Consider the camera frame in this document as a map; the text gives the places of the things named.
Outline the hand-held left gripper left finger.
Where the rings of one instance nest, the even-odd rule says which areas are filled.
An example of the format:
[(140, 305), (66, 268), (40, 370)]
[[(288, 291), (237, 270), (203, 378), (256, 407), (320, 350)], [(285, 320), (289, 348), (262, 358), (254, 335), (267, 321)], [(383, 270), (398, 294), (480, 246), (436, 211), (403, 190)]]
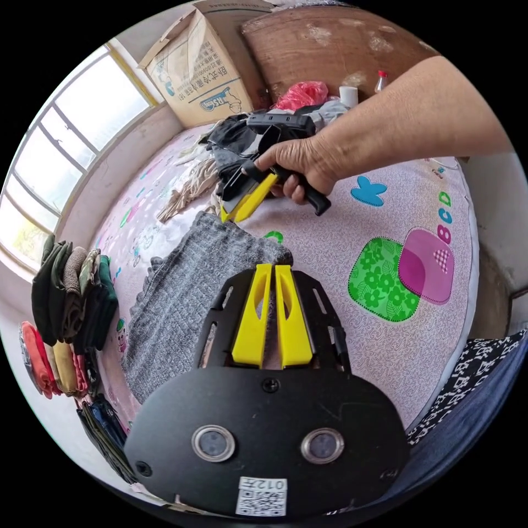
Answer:
[(232, 348), (232, 359), (237, 365), (258, 369), (262, 367), (271, 278), (272, 264), (264, 263), (256, 266)]

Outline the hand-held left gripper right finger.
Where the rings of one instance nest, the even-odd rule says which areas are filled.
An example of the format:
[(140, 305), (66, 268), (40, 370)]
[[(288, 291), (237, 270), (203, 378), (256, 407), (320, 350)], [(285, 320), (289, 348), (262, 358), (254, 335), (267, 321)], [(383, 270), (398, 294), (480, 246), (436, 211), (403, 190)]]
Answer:
[(281, 368), (308, 366), (312, 347), (291, 267), (277, 265), (275, 282)]

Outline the person's right hand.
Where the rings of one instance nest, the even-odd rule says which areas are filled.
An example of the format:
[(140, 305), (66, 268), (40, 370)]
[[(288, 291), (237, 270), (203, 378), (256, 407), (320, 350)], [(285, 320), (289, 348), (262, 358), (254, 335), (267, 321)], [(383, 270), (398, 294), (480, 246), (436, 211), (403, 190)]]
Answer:
[(276, 184), (272, 193), (304, 205), (307, 198), (301, 176), (311, 187), (328, 196), (336, 183), (346, 177), (349, 163), (350, 149), (321, 132), (309, 139), (278, 143), (260, 155), (254, 165), (260, 172), (269, 172), (274, 166), (285, 169), (289, 176), (285, 183)]

